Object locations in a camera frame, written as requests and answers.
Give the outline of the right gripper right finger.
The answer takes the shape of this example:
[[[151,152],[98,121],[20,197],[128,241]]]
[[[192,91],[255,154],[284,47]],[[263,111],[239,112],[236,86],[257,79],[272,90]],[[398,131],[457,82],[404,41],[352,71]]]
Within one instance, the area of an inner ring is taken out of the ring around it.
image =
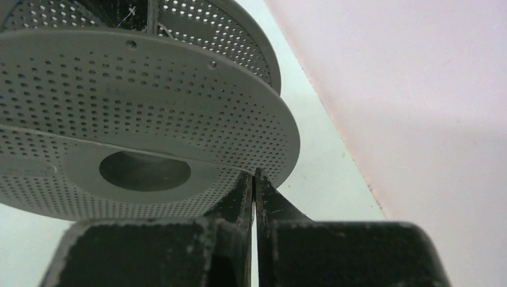
[[[450,286],[430,237],[400,221],[314,221],[255,172],[260,286]]]

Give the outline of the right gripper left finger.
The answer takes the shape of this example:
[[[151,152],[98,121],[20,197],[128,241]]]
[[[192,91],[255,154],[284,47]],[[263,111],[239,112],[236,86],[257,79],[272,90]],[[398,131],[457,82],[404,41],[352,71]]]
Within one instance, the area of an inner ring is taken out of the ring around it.
[[[78,221],[42,286],[250,286],[254,178],[202,216]]]

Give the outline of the dark grey cable spool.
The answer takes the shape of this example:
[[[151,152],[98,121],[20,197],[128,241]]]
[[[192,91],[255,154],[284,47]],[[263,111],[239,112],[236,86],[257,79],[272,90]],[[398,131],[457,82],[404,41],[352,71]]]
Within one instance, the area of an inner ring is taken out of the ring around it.
[[[300,155],[277,57],[236,1],[2,1],[1,203],[199,216]]]

